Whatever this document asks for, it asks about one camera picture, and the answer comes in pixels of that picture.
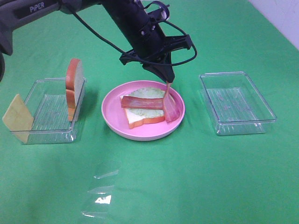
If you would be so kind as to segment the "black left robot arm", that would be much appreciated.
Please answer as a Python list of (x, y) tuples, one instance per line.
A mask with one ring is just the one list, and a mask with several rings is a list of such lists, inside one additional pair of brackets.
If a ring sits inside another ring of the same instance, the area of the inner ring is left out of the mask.
[[(102, 5), (132, 49), (121, 50), (93, 28), (79, 15), (79, 11)], [(190, 36), (168, 21), (168, 5), (153, 0), (143, 5), (140, 0), (2, 0), (0, 2), (0, 54), (12, 55), (13, 31), (52, 12), (74, 15), (99, 39), (121, 52), (122, 64), (139, 62), (142, 67), (166, 83), (173, 82), (174, 66), (185, 64), (196, 56), (172, 63), (171, 53), (180, 49), (196, 49)]]

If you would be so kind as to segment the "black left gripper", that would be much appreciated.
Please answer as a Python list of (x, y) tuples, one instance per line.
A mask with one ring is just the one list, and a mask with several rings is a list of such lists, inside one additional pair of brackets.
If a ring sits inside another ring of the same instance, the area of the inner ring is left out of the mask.
[[(173, 66), (185, 64), (188, 58), (178, 63), (171, 62), (171, 52), (192, 48), (190, 36), (180, 27), (168, 21), (168, 9), (156, 9), (146, 12), (145, 9), (123, 9), (119, 11), (119, 29), (126, 37), (132, 49), (128, 52), (119, 50), (122, 64), (139, 62), (142, 67), (158, 76), (166, 83), (175, 78)], [(166, 23), (182, 35), (166, 36), (159, 26)]]

